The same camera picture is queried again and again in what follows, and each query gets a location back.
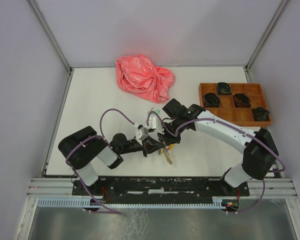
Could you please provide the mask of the key with green tag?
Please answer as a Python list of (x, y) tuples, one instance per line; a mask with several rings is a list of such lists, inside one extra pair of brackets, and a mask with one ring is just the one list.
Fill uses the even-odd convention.
[(153, 113), (156, 113), (156, 114), (160, 114), (161, 111), (159, 109), (154, 109), (153, 107), (147, 112), (147, 114), (153, 114)]

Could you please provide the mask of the black coiled item middle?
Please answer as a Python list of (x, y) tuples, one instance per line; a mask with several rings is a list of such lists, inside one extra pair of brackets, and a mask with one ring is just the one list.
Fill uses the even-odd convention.
[(236, 108), (250, 108), (252, 106), (250, 98), (244, 93), (236, 93), (233, 96), (233, 101)]

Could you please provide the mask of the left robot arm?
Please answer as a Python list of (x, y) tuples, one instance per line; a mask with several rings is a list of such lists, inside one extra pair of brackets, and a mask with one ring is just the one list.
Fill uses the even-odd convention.
[(92, 164), (95, 159), (112, 170), (124, 161), (121, 157), (123, 154), (142, 152), (147, 157), (164, 147), (163, 143), (149, 136), (148, 130), (142, 125), (137, 128), (136, 136), (130, 140), (123, 133), (117, 133), (111, 142), (107, 142), (91, 126), (87, 126), (65, 137), (58, 144), (66, 164), (83, 181), (83, 189), (89, 195), (96, 195), (101, 189), (99, 174)]

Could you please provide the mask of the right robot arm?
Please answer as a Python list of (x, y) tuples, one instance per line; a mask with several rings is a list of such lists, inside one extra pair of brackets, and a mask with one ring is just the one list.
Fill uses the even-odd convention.
[(185, 107), (174, 98), (162, 110), (172, 119), (162, 124), (164, 132), (158, 135), (165, 144), (178, 144), (183, 131), (193, 130), (215, 137), (243, 155), (241, 163), (231, 167), (221, 178), (219, 189), (226, 196), (236, 192), (244, 182), (262, 181), (279, 159), (279, 152), (267, 129), (253, 131), (240, 127), (200, 105)]

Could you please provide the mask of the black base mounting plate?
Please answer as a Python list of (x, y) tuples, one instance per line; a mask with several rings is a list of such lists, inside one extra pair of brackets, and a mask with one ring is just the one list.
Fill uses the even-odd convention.
[(213, 197), (247, 197), (247, 187), (245, 182), (233, 188), (207, 176), (100, 176), (88, 190), (109, 204), (210, 204)]

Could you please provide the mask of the black coiled item left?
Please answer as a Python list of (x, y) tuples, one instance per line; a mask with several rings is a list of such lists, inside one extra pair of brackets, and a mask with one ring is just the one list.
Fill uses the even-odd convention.
[(221, 104), (220, 98), (213, 92), (206, 93), (202, 99), (205, 108), (218, 108)]

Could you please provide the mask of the black coiled item top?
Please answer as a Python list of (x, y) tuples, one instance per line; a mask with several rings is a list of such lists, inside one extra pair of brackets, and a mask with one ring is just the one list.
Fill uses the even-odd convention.
[(232, 94), (232, 88), (226, 82), (218, 82), (216, 84), (216, 90), (217, 90), (218, 95), (231, 95)]

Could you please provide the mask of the black coiled item right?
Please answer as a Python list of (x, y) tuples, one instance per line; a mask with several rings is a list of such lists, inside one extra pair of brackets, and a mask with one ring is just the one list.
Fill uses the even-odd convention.
[(268, 122), (270, 120), (270, 112), (261, 106), (252, 109), (252, 116), (256, 122)]

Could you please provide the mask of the crumpled pink plastic bag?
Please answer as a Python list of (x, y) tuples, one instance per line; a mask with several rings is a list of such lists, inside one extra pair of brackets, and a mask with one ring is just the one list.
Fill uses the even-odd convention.
[(122, 91), (156, 104), (169, 100), (169, 88), (176, 81), (171, 70), (154, 65), (141, 53), (120, 56), (115, 63), (116, 82)]

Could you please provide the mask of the black coiled item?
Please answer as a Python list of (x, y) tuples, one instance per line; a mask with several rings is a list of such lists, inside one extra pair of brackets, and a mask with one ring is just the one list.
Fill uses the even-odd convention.
[(252, 116), (256, 122), (268, 122), (270, 120), (270, 112), (261, 106), (252, 109)]
[(250, 98), (244, 93), (236, 93), (233, 96), (233, 101), (236, 108), (250, 108), (252, 106)]
[(226, 82), (218, 82), (216, 84), (216, 90), (217, 90), (218, 95), (231, 95), (232, 94), (232, 88)]
[(221, 104), (220, 98), (213, 92), (206, 93), (202, 99), (205, 108), (218, 108)]

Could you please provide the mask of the wooden compartment tray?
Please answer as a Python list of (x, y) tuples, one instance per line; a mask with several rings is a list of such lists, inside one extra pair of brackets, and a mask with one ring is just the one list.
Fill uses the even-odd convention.
[(268, 127), (270, 111), (260, 84), (200, 83), (200, 105), (212, 114), (243, 127)]

